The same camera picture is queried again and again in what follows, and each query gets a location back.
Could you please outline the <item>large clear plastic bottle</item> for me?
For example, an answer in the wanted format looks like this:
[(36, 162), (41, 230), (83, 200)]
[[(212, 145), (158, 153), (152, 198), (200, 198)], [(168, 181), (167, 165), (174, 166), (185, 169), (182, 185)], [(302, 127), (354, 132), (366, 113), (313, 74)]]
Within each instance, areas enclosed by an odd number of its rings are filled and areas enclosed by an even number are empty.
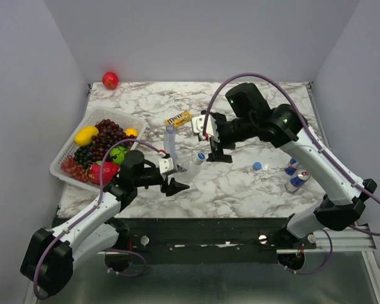
[(205, 161), (201, 162), (197, 160), (197, 154), (199, 152), (188, 156), (185, 158), (179, 165), (183, 165), (187, 167), (187, 172), (184, 174), (176, 174), (175, 179), (183, 184), (188, 184), (192, 182), (201, 172), (202, 164)]

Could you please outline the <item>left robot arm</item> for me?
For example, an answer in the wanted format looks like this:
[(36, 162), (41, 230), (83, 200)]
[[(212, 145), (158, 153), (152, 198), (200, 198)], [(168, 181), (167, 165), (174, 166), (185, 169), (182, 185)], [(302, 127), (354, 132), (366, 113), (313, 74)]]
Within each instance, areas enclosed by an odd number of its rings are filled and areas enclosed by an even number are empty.
[(131, 150), (118, 174), (89, 206), (58, 227), (35, 231), (20, 267), (20, 272), (32, 281), (35, 296), (46, 300), (59, 293), (85, 258), (111, 248), (123, 249), (128, 235), (113, 228), (109, 219), (133, 202), (140, 187), (159, 186), (165, 196), (189, 189), (188, 185), (168, 178), (176, 170), (169, 155), (155, 165), (142, 152)]

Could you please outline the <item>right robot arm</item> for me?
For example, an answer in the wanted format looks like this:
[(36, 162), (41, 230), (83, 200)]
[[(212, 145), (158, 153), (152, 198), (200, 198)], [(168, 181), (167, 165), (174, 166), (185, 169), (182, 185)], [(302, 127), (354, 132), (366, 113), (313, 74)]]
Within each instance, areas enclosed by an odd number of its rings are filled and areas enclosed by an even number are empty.
[(241, 83), (225, 96), (236, 114), (234, 120), (202, 111), (191, 122), (199, 139), (210, 142), (209, 161), (230, 163), (232, 158), (223, 153), (224, 149), (258, 137), (295, 159), (326, 193), (316, 205), (289, 217), (278, 234), (284, 247), (293, 248), (302, 238), (323, 228), (342, 231), (361, 217), (365, 201), (377, 188), (376, 182), (355, 175), (339, 160), (331, 160), (332, 153), (312, 128), (304, 129), (306, 120), (299, 118), (290, 104), (270, 108), (253, 83)]

